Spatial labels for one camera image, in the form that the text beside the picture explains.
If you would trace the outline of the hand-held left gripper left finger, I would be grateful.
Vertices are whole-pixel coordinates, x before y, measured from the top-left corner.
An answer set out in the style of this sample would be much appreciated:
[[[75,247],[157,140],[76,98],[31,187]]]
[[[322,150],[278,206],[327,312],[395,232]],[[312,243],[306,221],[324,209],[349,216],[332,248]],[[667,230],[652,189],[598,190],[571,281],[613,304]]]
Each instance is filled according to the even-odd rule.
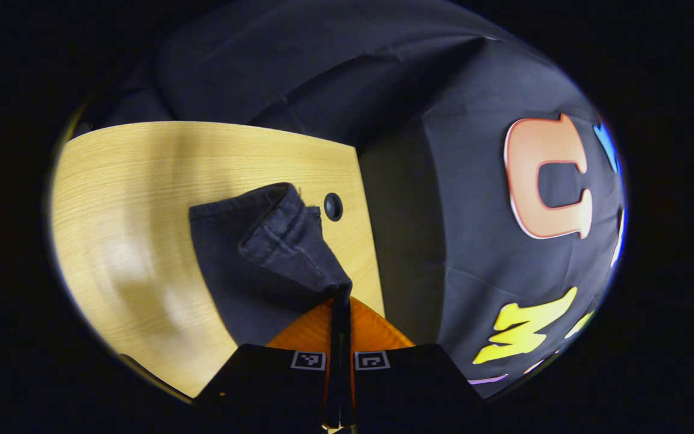
[[[242,344],[193,404],[220,432],[340,429],[340,300],[287,327],[268,346]]]

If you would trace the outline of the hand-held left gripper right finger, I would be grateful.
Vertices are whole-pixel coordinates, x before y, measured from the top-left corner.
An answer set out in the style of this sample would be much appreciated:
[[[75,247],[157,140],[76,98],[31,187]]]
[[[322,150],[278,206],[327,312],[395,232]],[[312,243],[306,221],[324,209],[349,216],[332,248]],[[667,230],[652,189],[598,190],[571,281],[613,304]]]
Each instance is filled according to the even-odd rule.
[[[357,430],[477,430],[483,401],[438,344],[413,344],[351,298],[351,402]]]

